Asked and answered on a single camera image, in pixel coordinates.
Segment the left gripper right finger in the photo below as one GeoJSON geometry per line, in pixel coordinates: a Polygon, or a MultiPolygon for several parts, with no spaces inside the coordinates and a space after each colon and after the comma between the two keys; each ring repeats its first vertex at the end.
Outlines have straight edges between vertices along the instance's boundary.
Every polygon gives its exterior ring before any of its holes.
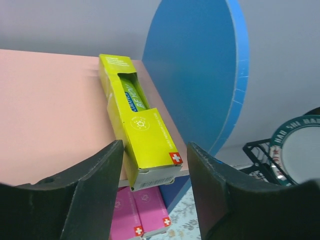
{"type": "Polygon", "coordinates": [[[319,180],[294,186],[265,182],[193,142],[187,163],[203,240],[319,239],[319,180]]]}

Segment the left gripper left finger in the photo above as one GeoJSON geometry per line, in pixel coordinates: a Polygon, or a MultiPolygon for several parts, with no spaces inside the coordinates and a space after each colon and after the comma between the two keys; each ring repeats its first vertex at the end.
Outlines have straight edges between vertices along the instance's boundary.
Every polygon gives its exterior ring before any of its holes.
{"type": "Polygon", "coordinates": [[[123,142],[115,140],[36,184],[1,184],[1,239],[107,240],[123,155],[123,142]]]}

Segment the pink toothpaste box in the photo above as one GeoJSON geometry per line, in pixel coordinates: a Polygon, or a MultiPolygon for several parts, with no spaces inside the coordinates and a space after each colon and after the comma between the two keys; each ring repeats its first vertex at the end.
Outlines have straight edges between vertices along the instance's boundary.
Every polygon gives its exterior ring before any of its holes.
{"type": "Polygon", "coordinates": [[[165,233],[172,225],[167,208],[158,186],[132,193],[140,222],[143,238],[147,239],[165,233]]]}
{"type": "Polygon", "coordinates": [[[110,240],[141,240],[144,230],[129,187],[117,192],[110,228],[110,240]]]}

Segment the yellow toothpaste box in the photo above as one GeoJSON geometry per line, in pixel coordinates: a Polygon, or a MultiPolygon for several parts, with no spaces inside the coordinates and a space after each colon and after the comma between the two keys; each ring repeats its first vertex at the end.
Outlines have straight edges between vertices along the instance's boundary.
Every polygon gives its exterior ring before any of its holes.
{"type": "Polygon", "coordinates": [[[150,107],[128,56],[100,54],[99,75],[131,191],[170,184],[183,165],[157,108],[150,107]]]}

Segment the blue shelf with coloured boards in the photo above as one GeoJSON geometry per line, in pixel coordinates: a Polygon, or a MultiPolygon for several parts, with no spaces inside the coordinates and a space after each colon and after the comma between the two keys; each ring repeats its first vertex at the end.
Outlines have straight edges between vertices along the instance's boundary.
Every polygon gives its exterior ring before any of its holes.
{"type": "Polygon", "coordinates": [[[238,0],[3,0],[1,182],[35,183],[114,140],[100,53],[133,59],[182,156],[222,148],[248,84],[238,0]]]}

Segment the floral table mat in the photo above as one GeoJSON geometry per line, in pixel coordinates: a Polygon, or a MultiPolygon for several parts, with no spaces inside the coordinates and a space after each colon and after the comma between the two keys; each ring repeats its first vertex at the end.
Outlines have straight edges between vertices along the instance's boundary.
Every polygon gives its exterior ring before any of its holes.
{"type": "Polygon", "coordinates": [[[172,221],[169,230],[149,237],[148,240],[201,240],[192,187],[173,208],[169,217],[172,221]]]}

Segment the white plate with green rim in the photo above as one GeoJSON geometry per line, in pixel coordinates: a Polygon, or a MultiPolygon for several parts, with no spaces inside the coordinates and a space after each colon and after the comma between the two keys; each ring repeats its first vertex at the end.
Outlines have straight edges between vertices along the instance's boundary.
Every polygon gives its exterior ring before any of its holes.
{"type": "Polygon", "coordinates": [[[303,115],[283,123],[269,144],[271,169],[283,186],[320,177],[320,116],[303,115]]]}

